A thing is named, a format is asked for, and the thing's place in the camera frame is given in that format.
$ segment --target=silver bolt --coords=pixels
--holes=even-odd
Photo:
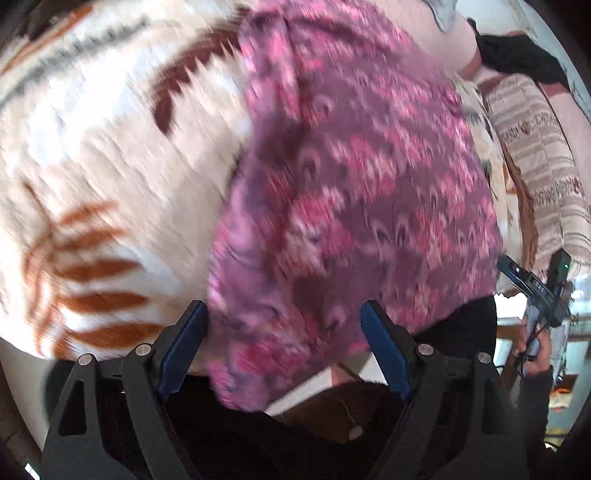
[[[148,353],[150,353],[151,351],[152,351],[152,347],[150,345],[148,345],[147,343],[142,343],[141,345],[138,345],[137,347],[135,347],[135,353],[136,353],[136,355],[139,355],[139,356],[148,355]]]
[[[78,364],[82,366],[88,365],[90,362],[92,362],[92,355],[89,353],[80,355],[80,358],[78,359]]]
[[[491,363],[491,360],[492,360],[491,356],[486,352],[480,352],[478,354],[478,361],[481,364],[487,365],[487,364]]]
[[[433,354],[433,347],[428,343],[421,343],[418,346],[418,353],[424,356],[429,356]]]

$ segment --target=purple floral fabric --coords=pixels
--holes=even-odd
[[[240,45],[254,134],[212,250],[208,370],[261,410],[368,347],[366,300],[417,333],[492,294],[502,241],[452,83],[375,7],[267,2]]]

